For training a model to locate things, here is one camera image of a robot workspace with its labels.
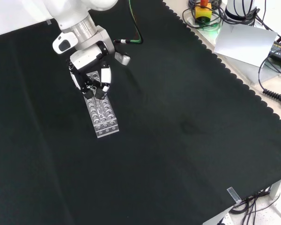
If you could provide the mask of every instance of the white table surface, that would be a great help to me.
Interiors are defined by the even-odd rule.
[[[170,9],[172,9],[175,13],[177,13],[177,15],[180,18],[182,18],[182,12],[188,8],[187,0],[163,0],[163,1],[166,3],[167,6],[170,7]],[[268,13],[268,10],[270,11],[270,9],[275,9],[274,1],[276,1],[276,0],[268,0],[267,13]],[[265,19],[265,23],[269,27],[271,27],[273,30],[275,30],[279,34],[281,34],[281,25],[279,26],[279,28],[276,28],[277,26],[275,26],[276,22],[274,22],[274,20],[271,21],[271,18],[267,18],[267,19]],[[212,43],[210,43],[201,33],[199,33],[198,30],[192,29],[192,31],[195,32],[195,34],[199,37],[200,40],[202,40],[203,44],[205,44],[208,49],[210,49],[212,51],[214,50],[214,45]],[[226,64],[226,67],[229,68],[232,73],[237,75],[238,79],[241,79],[244,82],[244,84],[247,84],[251,90],[255,91],[256,95],[259,95],[261,97],[261,99],[267,103],[268,107],[272,108],[274,113],[279,115],[280,119],[281,119],[281,103],[280,102],[277,102],[274,99],[265,96],[262,93],[262,88],[259,85],[252,84],[252,82],[246,78],[246,76],[243,74],[243,72],[241,72],[239,69],[237,69],[237,67],[235,65],[233,65],[233,63],[231,63],[231,61],[228,61],[225,57],[223,57],[221,55],[218,55],[218,57],[220,59],[222,59],[222,62]],[[279,94],[281,94],[281,76],[277,76],[266,82],[263,82],[263,86],[268,90],[278,92]]]

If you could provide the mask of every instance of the table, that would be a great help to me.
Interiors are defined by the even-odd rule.
[[[111,64],[120,132],[104,142],[72,90],[67,56],[51,47],[57,24],[0,37],[0,224],[200,224],[231,207],[227,188],[245,197],[281,177],[281,134],[271,132],[281,121],[160,0],[134,3],[146,40],[125,46],[132,72]],[[133,38],[126,6],[92,16],[112,37]],[[212,67],[197,66],[206,58]],[[266,164],[249,164],[237,177],[230,172],[239,152],[255,162],[265,151]],[[269,165],[273,176],[248,176]]]
[[[182,18],[182,12],[188,8],[187,0],[163,0],[163,1],[167,4],[167,6],[170,7],[170,9],[172,9],[175,13],[177,13],[177,15],[180,18]],[[260,13],[263,14],[264,12],[263,4],[260,4],[260,1],[258,2],[259,2],[258,5],[261,6]],[[267,10],[269,10],[270,13],[267,14],[267,16],[265,17],[265,23],[268,24],[269,27],[271,27],[281,35],[281,23],[277,26],[278,19],[273,16],[273,13],[271,13],[272,11],[270,10],[275,7],[275,3],[273,1],[268,1],[268,3],[269,6],[267,6]],[[196,29],[192,29],[192,31],[195,32],[195,34],[200,38],[203,44],[207,46],[208,49],[214,50],[214,46],[216,43],[215,35],[210,35],[209,32],[196,30]],[[256,67],[222,55],[218,55],[218,57],[222,59],[223,63],[225,63],[226,67],[229,68],[232,71],[232,73],[236,74],[237,77],[244,82],[244,84],[249,85],[250,89],[254,90],[255,93],[259,95],[262,98],[262,100],[267,103],[268,107],[271,107],[274,113],[278,114],[281,118],[281,104],[279,102],[272,100],[269,97],[264,96],[262,94],[262,89],[260,88],[260,86],[258,84],[253,84],[249,79],[246,78],[246,75],[244,75],[243,73],[243,72],[245,73],[254,72],[255,75],[257,76]],[[240,66],[245,66],[245,68],[242,69],[242,72],[239,69],[237,69]],[[270,71],[268,77],[270,77],[271,79],[263,83],[264,87],[281,94],[281,75],[277,76],[276,73],[274,75],[275,78],[273,78],[273,74]],[[280,190],[281,190],[281,180],[273,184],[270,197],[272,199],[275,199],[279,194]],[[217,224],[218,221],[220,221],[221,218],[223,218],[230,211],[231,208],[225,210],[223,213],[205,222],[203,225]]]

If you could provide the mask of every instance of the table leg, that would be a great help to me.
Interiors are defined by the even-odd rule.
[[[274,200],[281,192],[281,180],[272,185],[270,198]]]

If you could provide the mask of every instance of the connector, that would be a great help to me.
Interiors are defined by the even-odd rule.
[[[277,99],[277,100],[279,100],[281,102],[281,95],[280,94],[272,92],[272,91],[267,90],[267,89],[264,89],[263,93],[268,95],[269,97]]]

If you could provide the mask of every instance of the white cylinder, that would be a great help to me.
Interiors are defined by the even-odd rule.
[[[81,0],[87,7],[97,11],[105,11],[115,6],[118,0]]]
[[[244,0],[244,11],[246,14],[249,12],[251,0]],[[253,0],[251,11],[256,7],[255,0]],[[243,11],[243,0],[235,0],[235,9],[234,9],[234,0],[228,0],[226,9],[233,15],[244,16]]]
[[[43,0],[43,2],[61,30],[80,23],[89,15],[87,7],[80,0]]]

